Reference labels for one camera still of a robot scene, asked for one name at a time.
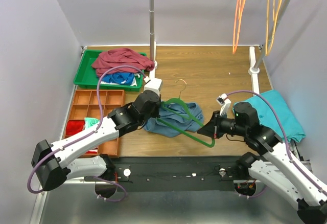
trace screw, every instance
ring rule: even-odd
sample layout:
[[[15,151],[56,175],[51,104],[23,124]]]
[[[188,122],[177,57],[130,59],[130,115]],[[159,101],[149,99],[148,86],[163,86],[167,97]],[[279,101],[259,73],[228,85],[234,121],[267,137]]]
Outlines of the screw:
[[[222,177],[224,177],[224,175],[226,174],[226,170],[223,169],[223,168],[221,168],[221,169],[219,170],[219,174],[220,174]]]

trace green hanger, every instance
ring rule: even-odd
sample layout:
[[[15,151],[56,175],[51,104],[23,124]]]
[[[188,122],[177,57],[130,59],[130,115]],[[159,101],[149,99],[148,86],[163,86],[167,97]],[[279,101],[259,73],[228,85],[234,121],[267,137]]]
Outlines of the green hanger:
[[[190,112],[190,110],[189,110],[189,108],[188,108],[188,105],[186,105],[185,102],[182,101],[182,100],[180,99],[180,94],[181,94],[181,92],[182,92],[184,89],[182,89],[182,90],[180,91],[180,93],[179,93],[179,98],[171,98],[171,99],[169,99],[169,100],[167,100],[167,101],[164,101],[164,102],[161,103],[161,107],[162,107],[162,109],[168,110],[168,111],[170,111],[171,113],[173,113],[173,114],[175,114],[175,115],[178,115],[178,116],[180,116],[180,117],[182,117],[182,118],[184,118],[184,119],[187,119],[187,120],[193,120],[193,121],[195,121],[197,124],[199,124],[201,127],[203,127],[204,124],[203,124],[199,119],[197,119],[196,117],[194,117],[194,116],[191,114],[191,112]],[[180,105],[180,106],[184,109],[184,111],[186,112],[186,114],[188,115],[188,117],[187,117],[187,116],[184,116],[184,115],[182,115],[182,114],[179,114],[179,113],[177,113],[176,111],[169,109],[168,107],[165,107],[165,105],[169,105],[169,104],[178,104],[178,105]],[[166,125],[166,126],[172,128],[172,129],[174,129],[174,130],[176,130],[176,131],[182,133],[183,135],[186,135],[187,137],[189,137],[189,138],[191,138],[191,139],[193,139],[193,140],[195,140],[195,141],[197,141],[197,142],[200,142],[202,145],[205,145],[205,146],[210,147],[210,148],[214,147],[214,145],[215,145],[215,139],[212,139],[212,140],[211,140],[211,144],[209,144],[209,143],[207,143],[207,142],[205,142],[205,141],[203,141],[203,140],[201,140],[201,139],[199,139],[199,138],[197,138],[197,137],[191,135],[190,133],[187,133],[186,131],[181,130],[181,129],[175,127],[175,126],[172,125],[171,123],[168,123],[168,122],[164,121],[164,120],[161,119],[161,118],[157,118],[157,120],[158,120],[159,122],[163,123],[164,125]]]

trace red item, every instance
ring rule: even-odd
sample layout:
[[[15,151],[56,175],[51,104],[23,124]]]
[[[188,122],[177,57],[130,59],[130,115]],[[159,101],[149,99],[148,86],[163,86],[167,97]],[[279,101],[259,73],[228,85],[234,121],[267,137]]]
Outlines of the red item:
[[[73,136],[81,132],[84,128],[84,120],[69,120],[66,126],[66,135]]]
[[[127,48],[113,49],[101,53],[92,64],[92,67],[96,69],[97,76],[101,77],[108,69],[124,64],[137,67],[141,70],[146,69],[147,71],[151,71],[154,68],[154,62],[149,58]],[[108,74],[115,72],[136,73],[137,70],[124,67],[113,70]]]

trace blue cloth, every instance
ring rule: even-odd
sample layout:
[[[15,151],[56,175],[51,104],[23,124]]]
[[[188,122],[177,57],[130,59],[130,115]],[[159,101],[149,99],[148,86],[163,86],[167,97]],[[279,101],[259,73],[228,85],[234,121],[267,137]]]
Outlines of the blue cloth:
[[[289,142],[291,139],[293,139],[299,143],[303,138],[306,137],[301,124],[288,108],[285,100],[278,91],[273,89],[262,93],[261,95],[271,104],[271,106],[276,111]],[[245,102],[249,102],[252,107],[256,109],[260,124],[273,129],[281,138],[284,138],[282,130],[279,127],[274,114],[262,99],[260,99],[258,96],[254,96]]]
[[[108,83],[118,83],[123,85],[131,85],[134,79],[134,73],[131,72],[116,72],[107,74],[102,78],[102,81]]]
[[[187,106],[188,106],[191,114],[194,117],[196,117],[197,119],[199,119],[201,122],[203,122],[204,117],[203,117],[202,109],[200,108],[200,106],[197,103],[187,103]],[[169,105],[165,105],[165,107],[167,107],[181,115],[188,117],[188,115],[186,114],[184,109],[178,104],[169,104]],[[171,111],[167,111],[165,109],[160,108],[159,113],[160,113],[161,119],[165,120],[166,122],[178,127],[179,129],[182,129],[184,131],[188,130],[188,131],[196,132],[200,128],[200,125],[197,124],[195,121],[182,118],[182,117],[172,113]],[[164,135],[169,138],[175,137],[180,134],[180,132],[178,132],[170,127],[167,127],[163,123],[160,123],[159,121],[157,121],[155,118],[150,118],[148,120],[147,124],[144,126],[144,129],[149,132],[159,133],[160,135]]]

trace white wall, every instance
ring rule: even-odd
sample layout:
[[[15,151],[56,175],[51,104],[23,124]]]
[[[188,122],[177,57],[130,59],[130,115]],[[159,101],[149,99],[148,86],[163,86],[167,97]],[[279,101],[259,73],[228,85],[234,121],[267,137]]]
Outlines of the white wall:
[[[1,224],[30,221],[34,148],[59,138],[79,54],[56,0],[0,0]]]
[[[302,124],[300,152],[327,183],[327,0],[291,0],[266,66]]]
[[[83,45],[149,43],[149,0],[58,0]],[[155,0],[155,38],[232,44],[236,0]],[[247,0],[240,44],[264,42],[266,0]]]

